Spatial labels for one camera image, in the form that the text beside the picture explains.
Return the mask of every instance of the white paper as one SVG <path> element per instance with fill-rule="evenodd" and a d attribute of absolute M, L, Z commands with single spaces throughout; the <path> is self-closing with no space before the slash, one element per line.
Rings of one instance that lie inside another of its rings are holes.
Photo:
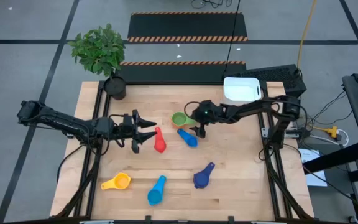
<path fill-rule="evenodd" d="M 302 163 L 320 157 L 320 153 L 317 150 L 299 149 L 299 151 L 301 152 Z M 314 174 L 316 174 L 318 177 L 322 178 L 323 180 L 326 180 L 326 176 L 323 170 L 319 172 L 315 172 Z M 311 174 L 306 175 L 306 183 L 309 186 L 327 187 L 327 183 L 325 183 L 324 181 L 318 179 L 317 177 Z"/>

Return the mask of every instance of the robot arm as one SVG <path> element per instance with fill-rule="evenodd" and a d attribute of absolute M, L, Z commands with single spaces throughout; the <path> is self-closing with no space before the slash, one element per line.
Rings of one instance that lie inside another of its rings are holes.
<path fill-rule="evenodd" d="M 282 112 L 272 108 L 272 103 L 283 103 Z M 241 118 L 261 112 L 270 112 L 277 123 L 269 128 L 268 139 L 271 146 L 283 147 L 285 130 L 292 121 L 299 118 L 300 100 L 290 96 L 277 96 L 274 98 L 264 98 L 252 103 L 234 106 L 220 104 L 216 106 L 211 100 L 202 101 L 192 112 L 191 119 L 200 123 L 200 127 L 190 128 L 196 132 L 200 138 L 205 138 L 205 126 L 214 123 L 233 124 Z"/>
<path fill-rule="evenodd" d="M 122 123 L 116 124 L 107 117 L 87 121 L 78 119 L 55 111 L 39 101 L 23 101 L 21 105 L 22 108 L 17 114 L 19 124 L 24 126 L 46 124 L 61 130 L 66 136 L 76 137 L 80 143 L 87 144 L 89 147 L 97 147 L 100 144 L 99 139 L 111 141 L 132 138 L 132 150 L 134 153 L 139 153 L 138 144 L 142 144 L 156 134 L 156 132 L 138 132 L 138 126 L 146 128 L 154 126 L 156 123 L 140 118 L 137 110 L 132 111 L 132 116 L 119 115 L 123 117 L 123 120 Z"/>

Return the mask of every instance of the black floor mat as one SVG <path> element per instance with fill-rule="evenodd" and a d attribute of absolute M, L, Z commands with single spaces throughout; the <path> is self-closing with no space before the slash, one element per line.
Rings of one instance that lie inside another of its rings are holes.
<path fill-rule="evenodd" d="M 121 77 L 136 85 L 222 85 L 226 62 L 124 62 Z M 229 61 L 228 72 L 246 69 L 243 61 Z"/>
<path fill-rule="evenodd" d="M 262 81 L 283 82 L 285 93 L 295 97 L 299 97 L 306 91 L 305 84 L 296 73 L 295 65 L 250 69 L 240 73 L 227 73 L 225 77 L 247 77 Z"/>
<path fill-rule="evenodd" d="M 235 12 L 146 12 L 133 13 L 128 41 L 156 42 L 243 42 L 247 40 L 244 16 Z"/>

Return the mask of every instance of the hazard tape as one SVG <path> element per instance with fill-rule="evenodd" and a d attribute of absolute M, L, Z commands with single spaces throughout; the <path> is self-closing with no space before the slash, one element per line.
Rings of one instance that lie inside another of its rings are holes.
<path fill-rule="evenodd" d="M 179 37 L 130 37 L 128 42 L 230 42 L 231 36 L 179 36 Z M 234 36 L 234 42 L 247 41 L 245 36 Z"/>
<path fill-rule="evenodd" d="M 173 15 L 173 14 L 235 14 L 236 12 L 134 12 L 131 15 Z"/>
<path fill-rule="evenodd" d="M 194 61 L 194 62 L 121 62 L 121 65 L 225 65 L 226 61 Z M 245 61 L 228 61 L 229 65 L 245 65 Z"/>

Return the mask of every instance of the wooden tabletop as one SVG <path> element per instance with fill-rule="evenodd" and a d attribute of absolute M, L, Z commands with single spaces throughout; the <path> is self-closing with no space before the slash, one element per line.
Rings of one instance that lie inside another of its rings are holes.
<path fill-rule="evenodd" d="M 285 94 L 281 82 L 267 84 L 269 96 Z M 91 119 L 97 86 L 98 82 L 83 82 L 75 111 L 77 118 Z M 188 147 L 171 124 L 170 116 L 183 111 L 187 102 L 211 99 L 219 104 L 222 97 L 222 86 L 131 85 L 127 86 L 127 96 L 123 100 L 111 99 L 109 114 L 131 114 L 133 109 L 138 109 L 142 118 L 155 121 L 162 130 L 167 149 L 162 154 L 157 152 L 154 138 L 140 146 L 139 154 L 132 152 L 130 139 L 122 149 L 112 142 L 108 153 L 101 158 L 92 218 L 143 220 L 151 215 L 153 220 L 227 220 L 232 215 L 237 221 L 274 220 L 267 171 L 258 158 L 262 141 L 257 115 L 242 118 L 236 124 L 207 126 L 207 136 L 198 138 L 197 148 Z M 188 113 L 196 106 L 188 106 Z M 121 119 L 114 118 L 114 121 L 120 123 Z M 139 130 L 153 131 L 154 127 Z M 294 139 L 286 139 L 285 143 L 297 147 Z M 76 147 L 77 140 L 68 140 L 65 154 Z M 288 146 L 280 152 L 289 191 L 313 216 L 299 153 Z M 51 215 L 58 213 L 77 190 L 84 154 L 85 150 L 79 151 L 64 163 Z M 216 164 L 209 185 L 196 189 L 193 174 L 203 170 L 209 162 Z M 118 172 L 125 172 L 132 178 L 130 186 L 125 190 L 101 190 L 101 183 Z M 147 193 L 161 175 L 167 177 L 163 201 L 152 207 Z M 278 188 L 277 192 L 284 217 Z M 85 213 L 88 192 L 84 198 L 81 214 Z"/>

